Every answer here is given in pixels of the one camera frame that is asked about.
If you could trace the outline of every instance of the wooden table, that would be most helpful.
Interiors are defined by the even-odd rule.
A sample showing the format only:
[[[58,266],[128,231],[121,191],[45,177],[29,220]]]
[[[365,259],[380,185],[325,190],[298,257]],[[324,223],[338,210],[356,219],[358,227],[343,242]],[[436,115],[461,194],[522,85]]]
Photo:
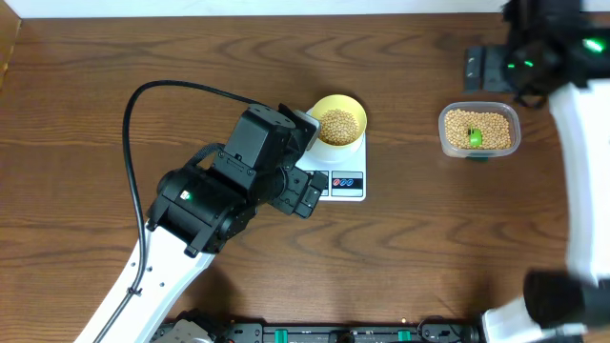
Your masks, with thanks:
[[[136,239],[121,153],[132,92],[205,83],[307,110],[344,93],[369,117],[368,198],[301,220],[264,207],[171,314],[198,307],[268,322],[468,317],[521,293],[530,268],[563,268],[567,205],[548,111],[518,109],[523,141],[477,163],[443,154],[468,46],[501,43],[496,14],[27,20],[0,94],[0,341],[71,341]],[[143,206],[243,105],[152,90],[132,120]],[[607,335],[590,341],[607,340]]]

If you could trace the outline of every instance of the black cable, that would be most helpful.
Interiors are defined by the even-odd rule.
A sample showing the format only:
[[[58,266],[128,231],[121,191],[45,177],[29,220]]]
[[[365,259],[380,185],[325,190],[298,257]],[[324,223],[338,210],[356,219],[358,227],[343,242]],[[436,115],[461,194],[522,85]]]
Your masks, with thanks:
[[[130,189],[132,191],[132,202],[133,202],[133,208],[135,209],[135,219],[137,221],[138,242],[140,245],[140,264],[137,268],[137,274],[135,276],[135,279],[134,279],[132,285],[127,289],[127,294],[125,294],[125,297],[123,298],[121,303],[118,305],[118,307],[116,308],[114,313],[111,315],[111,317],[108,319],[108,322],[106,323],[106,325],[104,325],[102,330],[99,332],[99,334],[93,341],[94,343],[99,343],[102,341],[102,339],[104,339],[104,336],[106,335],[108,330],[111,328],[112,324],[114,324],[114,321],[116,321],[116,318],[123,312],[123,310],[129,303],[132,296],[134,294],[140,295],[140,292],[142,291],[141,289],[139,289],[139,286],[140,286],[140,282],[142,281],[142,277],[144,276],[144,271],[146,268],[146,236],[145,236],[146,228],[145,228],[145,223],[144,223],[144,215],[142,214],[142,206],[140,204],[140,196],[137,191],[137,185],[135,184],[135,173],[133,172],[132,150],[130,147],[130,120],[132,118],[133,106],[135,106],[135,101],[137,100],[137,98],[145,90],[149,90],[151,88],[159,87],[159,86],[177,86],[177,87],[190,88],[190,89],[195,89],[195,90],[200,90],[200,91],[209,91],[214,94],[218,94],[218,95],[222,95],[222,96],[231,98],[233,100],[244,102],[246,104],[263,105],[252,99],[249,99],[249,98],[246,98],[243,96],[239,96],[239,95],[235,95],[235,94],[229,93],[227,91],[221,91],[221,90],[209,87],[209,86],[200,85],[200,84],[196,84],[193,82],[186,82],[186,81],[174,81],[174,80],[151,81],[151,82],[148,82],[148,83],[140,86],[137,90],[135,90],[132,97],[130,98],[130,101],[127,103],[127,108],[125,109],[125,114],[123,115],[123,156],[125,158],[125,170],[127,171],[127,179],[129,180]]]
[[[199,150],[193,157],[191,157],[189,162],[187,162],[187,164],[185,164],[184,166],[185,167],[186,166],[196,166],[199,164],[199,162],[206,159],[206,157],[208,157],[210,154],[212,154],[216,151],[221,151],[224,148],[225,148],[224,144],[210,143],[207,146],[201,148],[201,150]]]
[[[456,342],[459,342],[461,340],[461,334],[458,334],[458,332],[456,332],[456,329],[454,329],[453,325],[451,325],[451,324],[447,324],[447,325],[449,325],[449,329],[451,329],[451,331],[454,333],[454,335],[459,337],[459,340],[456,341]]]

